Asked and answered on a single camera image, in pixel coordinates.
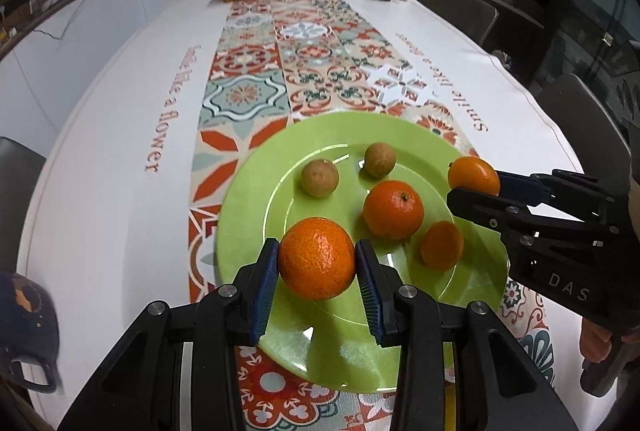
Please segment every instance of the green plate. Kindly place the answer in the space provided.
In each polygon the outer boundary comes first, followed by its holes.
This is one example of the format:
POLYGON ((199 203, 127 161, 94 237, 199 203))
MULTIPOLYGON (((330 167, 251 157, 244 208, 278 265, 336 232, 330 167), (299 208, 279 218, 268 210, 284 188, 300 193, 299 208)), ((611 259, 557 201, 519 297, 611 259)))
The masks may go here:
MULTIPOLYGON (((253 263, 266 237, 284 233, 307 217, 329 218, 356 242, 372 239, 382 263, 398 269, 440 302, 466 306, 480 299, 497 309, 507 279, 507 256, 497 233, 454 218, 447 209, 447 169, 460 153, 411 122, 391 116, 341 112, 299 122, 267 140, 242 166, 223 202, 217 257, 223 282, 233 281, 242 265, 253 263), (362 221, 367 192, 377 183, 360 171, 373 142, 395 148, 398 163, 388 176, 409 183, 424 204, 424 222, 404 245, 371 236, 362 221), (300 188, 308 160, 332 160, 340 172, 338 188, 313 199, 300 188), (438 220, 453 220, 465 237, 456 267, 441 273, 421 264, 420 237, 438 220)), ((399 348, 380 348, 369 334, 358 282, 323 302, 297 297, 278 281, 266 334, 260 348, 274 361, 310 382, 333 389, 373 393, 396 388, 399 348)), ((452 366, 450 348, 445 354, 452 366)))

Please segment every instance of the human hand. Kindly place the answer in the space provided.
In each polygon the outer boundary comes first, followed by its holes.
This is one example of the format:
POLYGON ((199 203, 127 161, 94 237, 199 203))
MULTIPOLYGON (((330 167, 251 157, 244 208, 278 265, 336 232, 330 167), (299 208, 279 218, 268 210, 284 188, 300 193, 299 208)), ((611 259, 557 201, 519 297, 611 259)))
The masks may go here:
MULTIPOLYGON (((640 331, 624 335, 622 341, 627 344, 640 343, 640 331)), ((588 319, 582 319, 582 331, 580 332, 580 353, 591 361, 601 363, 611 351, 611 332, 592 323, 588 319)))

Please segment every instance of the tangerine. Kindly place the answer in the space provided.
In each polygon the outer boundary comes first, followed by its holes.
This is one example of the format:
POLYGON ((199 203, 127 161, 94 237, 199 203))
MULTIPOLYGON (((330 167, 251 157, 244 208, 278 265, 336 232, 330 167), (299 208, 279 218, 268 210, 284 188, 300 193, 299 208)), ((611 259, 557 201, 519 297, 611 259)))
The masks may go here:
POLYGON ((345 291, 356 274, 353 242, 334 221, 304 218, 283 236, 278 268, 284 284, 300 297, 331 299, 345 291))
POLYGON ((420 228, 424 207, 409 184, 385 180, 374 186, 365 198, 362 216, 369 231, 376 236, 405 239, 420 228))
POLYGON ((491 164, 477 156, 460 156, 449 166, 447 181, 451 189, 466 187, 490 195, 500 194, 500 177, 491 164))
POLYGON ((455 223, 436 221, 422 237, 420 257, 428 267, 444 272, 460 261, 464 249, 465 239, 455 223))

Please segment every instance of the black chair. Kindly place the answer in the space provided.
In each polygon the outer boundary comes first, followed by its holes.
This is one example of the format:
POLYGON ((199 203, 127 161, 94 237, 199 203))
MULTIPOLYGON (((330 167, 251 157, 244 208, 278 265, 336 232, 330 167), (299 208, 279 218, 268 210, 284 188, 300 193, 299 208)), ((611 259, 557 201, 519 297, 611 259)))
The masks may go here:
POLYGON ((593 92, 573 74, 558 77, 536 97, 574 148, 584 173, 616 193, 629 189, 631 152, 593 92))
POLYGON ((498 18, 498 11, 484 0, 418 0, 482 45, 498 18))
POLYGON ((0 269, 15 272, 27 208, 45 158, 0 137, 0 269))
POLYGON ((0 422, 2 429, 12 431, 54 431, 38 415, 29 401, 27 391, 18 393, 15 386, 8 384, 0 375, 0 422))

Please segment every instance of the patterned tablecloth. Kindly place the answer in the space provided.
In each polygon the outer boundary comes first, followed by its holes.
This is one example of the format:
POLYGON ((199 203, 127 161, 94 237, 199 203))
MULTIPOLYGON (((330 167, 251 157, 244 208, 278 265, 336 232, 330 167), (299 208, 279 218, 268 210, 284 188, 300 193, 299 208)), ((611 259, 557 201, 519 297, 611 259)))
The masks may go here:
MULTIPOLYGON (((196 134, 188 231, 191 301, 217 284, 216 227, 227 188, 271 135, 339 110, 415 122, 476 154, 449 109, 392 44, 343 0, 246 0, 232 5, 196 134)), ((542 297, 509 280, 498 315, 553 382, 542 297)), ((342 393, 304 381, 259 348, 236 350, 248 427, 386 430, 393 393, 342 393)), ((453 380, 453 372, 446 372, 453 380)))

